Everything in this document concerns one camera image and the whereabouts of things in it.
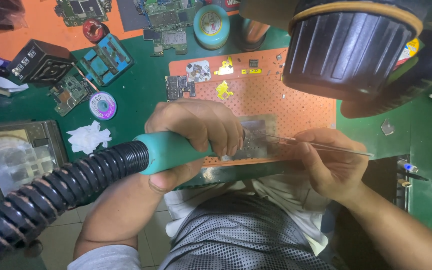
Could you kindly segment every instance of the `teal container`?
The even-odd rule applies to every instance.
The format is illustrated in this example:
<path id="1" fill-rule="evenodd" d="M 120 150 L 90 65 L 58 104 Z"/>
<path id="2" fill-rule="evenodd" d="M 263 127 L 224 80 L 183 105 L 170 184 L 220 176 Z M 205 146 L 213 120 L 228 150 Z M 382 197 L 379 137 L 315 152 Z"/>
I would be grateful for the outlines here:
<path id="1" fill-rule="evenodd" d="M 204 153 L 196 151 L 185 137 L 171 132 L 141 134 L 133 141 L 144 143 L 149 152 L 148 167 L 141 171 L 143 175 L 152 175 L 161 171 L 186 164 L 200 158 L 213 156 L 211 145 Z"/>
<path id="2" fill-rule="evenodd" d="M 230 18 L 218 5 L 202 7 L 194 17 L 194 34 L 202 46 L 210 50 L 222 47 L 230 35 Z"/>

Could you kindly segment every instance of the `person's left hand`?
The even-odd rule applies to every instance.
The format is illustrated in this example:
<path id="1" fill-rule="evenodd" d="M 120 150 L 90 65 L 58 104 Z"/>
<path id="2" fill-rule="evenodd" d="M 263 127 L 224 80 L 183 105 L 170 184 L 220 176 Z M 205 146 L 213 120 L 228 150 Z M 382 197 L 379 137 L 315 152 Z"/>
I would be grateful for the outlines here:
<path id="1" fill-rule="evenodd" d="M 218 156 L 233 156 L 243 147 L 243 128 L 231 109 L 223 103 L 181 98 L 175 102 L 159 102 L 144 125 L 146 133 L 172 131 L 187 138 L 195 150 L 205 152 L 208 140 Z M 150 175 L 154 192 L 170 192 L 195 177 L 204 159 Z"/>

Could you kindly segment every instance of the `teal handle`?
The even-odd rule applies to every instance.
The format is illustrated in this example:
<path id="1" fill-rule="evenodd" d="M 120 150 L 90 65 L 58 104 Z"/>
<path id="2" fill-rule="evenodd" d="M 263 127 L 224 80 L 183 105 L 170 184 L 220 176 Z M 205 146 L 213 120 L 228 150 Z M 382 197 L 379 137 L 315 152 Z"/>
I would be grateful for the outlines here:
<path id="1" fill-rule="evenodd" d="M 133 141 L 141 141 L 149 151 L 148 167 L 143 175 L 152 175 L 207 156 L 215 155 L 211 145 L 204 153 L 196 151 L 185 137 L 172 132 L 141 134 Z"/>

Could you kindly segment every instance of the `gray shirt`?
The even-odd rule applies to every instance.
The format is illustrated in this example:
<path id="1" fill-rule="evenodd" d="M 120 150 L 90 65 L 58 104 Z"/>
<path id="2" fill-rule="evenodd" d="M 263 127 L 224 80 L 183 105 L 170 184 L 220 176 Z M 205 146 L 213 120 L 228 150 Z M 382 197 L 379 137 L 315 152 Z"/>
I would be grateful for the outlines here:
<path id="1" fill-rule="evenodd" d="M 125 245 L 94 249 L 68 270 L 141 269 Z M 277 205 L 251 195 L 224 195 L 199 205 L 171 240 L 160 270 L 333 270 L 316 257 L 303 233 Z"/>

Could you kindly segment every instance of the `black device box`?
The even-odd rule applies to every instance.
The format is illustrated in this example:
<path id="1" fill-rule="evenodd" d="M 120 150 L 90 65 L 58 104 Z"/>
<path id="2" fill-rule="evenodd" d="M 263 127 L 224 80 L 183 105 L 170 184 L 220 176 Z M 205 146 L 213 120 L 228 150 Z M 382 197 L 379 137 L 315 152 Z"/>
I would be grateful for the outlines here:
<path id="1" fill-rule="evenodd" d="M 49 86 L 57 83 L 73 67 L 71 52 L 58 45 L 31 39 L 8 65 L 21 83 Z"/>

